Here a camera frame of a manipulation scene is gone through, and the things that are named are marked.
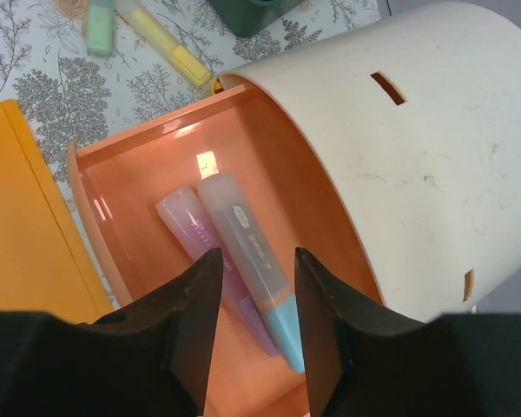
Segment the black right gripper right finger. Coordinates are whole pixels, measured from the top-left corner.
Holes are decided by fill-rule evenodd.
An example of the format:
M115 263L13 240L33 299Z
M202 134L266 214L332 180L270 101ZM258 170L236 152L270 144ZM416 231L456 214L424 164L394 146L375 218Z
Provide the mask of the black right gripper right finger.
M313 416L521 416L521 314L387 308L295 251Z

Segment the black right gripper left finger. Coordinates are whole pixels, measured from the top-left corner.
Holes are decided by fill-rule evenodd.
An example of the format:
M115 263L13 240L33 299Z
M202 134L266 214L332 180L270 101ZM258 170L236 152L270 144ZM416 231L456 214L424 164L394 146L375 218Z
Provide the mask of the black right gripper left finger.
M0 312L0 416L201 416L222 254L94 323Z

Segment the blue highlighter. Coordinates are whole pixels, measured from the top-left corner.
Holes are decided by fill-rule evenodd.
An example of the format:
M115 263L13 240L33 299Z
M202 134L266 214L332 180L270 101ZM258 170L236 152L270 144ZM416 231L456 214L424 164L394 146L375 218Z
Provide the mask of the blue highlighter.
M198 195L238 268L276 347L305 371L295 292L235 177L221 172L197 184Z

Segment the orange drawer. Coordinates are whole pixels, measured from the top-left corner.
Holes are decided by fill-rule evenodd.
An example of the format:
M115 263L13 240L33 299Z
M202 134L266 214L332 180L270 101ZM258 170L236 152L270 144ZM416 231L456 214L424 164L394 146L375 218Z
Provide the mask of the orange drawer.
M366 251L300 130L250 82L67 152L69 182L102 272L127 305L187 269L215 227L196 192L214 174L234 176L287 278L309 249L373 299Z

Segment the yellow highlighter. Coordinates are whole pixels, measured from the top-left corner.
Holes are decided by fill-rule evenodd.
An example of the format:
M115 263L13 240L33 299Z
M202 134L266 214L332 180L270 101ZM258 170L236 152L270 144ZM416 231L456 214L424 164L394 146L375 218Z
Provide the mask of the yellow highlighter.
M137 1L115 1L115 10L133 31L196 88L205 86L211 72Z

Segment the green highlighter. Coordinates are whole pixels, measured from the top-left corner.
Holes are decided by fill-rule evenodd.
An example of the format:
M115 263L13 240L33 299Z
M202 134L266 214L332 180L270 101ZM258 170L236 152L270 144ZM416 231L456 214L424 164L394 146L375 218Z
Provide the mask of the green highlighter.
M92 56L110 57L114 48L114 0L89 1L86 49Z

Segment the orange folder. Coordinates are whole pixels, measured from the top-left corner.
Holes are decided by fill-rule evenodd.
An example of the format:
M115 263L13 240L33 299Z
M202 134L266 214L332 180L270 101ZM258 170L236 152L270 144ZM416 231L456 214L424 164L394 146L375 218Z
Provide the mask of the orange folder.
M79 323L113 309L20 107L0 102L0 311Z

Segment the cream round drawer cabinet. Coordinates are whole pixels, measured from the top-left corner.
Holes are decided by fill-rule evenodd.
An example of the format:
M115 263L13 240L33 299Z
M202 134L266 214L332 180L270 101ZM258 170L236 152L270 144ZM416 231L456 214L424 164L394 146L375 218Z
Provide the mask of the cream round drawer cabinet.
M521 29L433 3L232 69L292 119L383 302L466 311L521 268Z

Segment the green compartment organizer box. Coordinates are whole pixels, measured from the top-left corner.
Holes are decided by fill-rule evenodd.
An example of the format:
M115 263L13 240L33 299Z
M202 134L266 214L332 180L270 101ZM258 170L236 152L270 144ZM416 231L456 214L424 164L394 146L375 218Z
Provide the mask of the green compartment organizer box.
M302 0L210 0L221 21L236 36L249 38L302 3Z

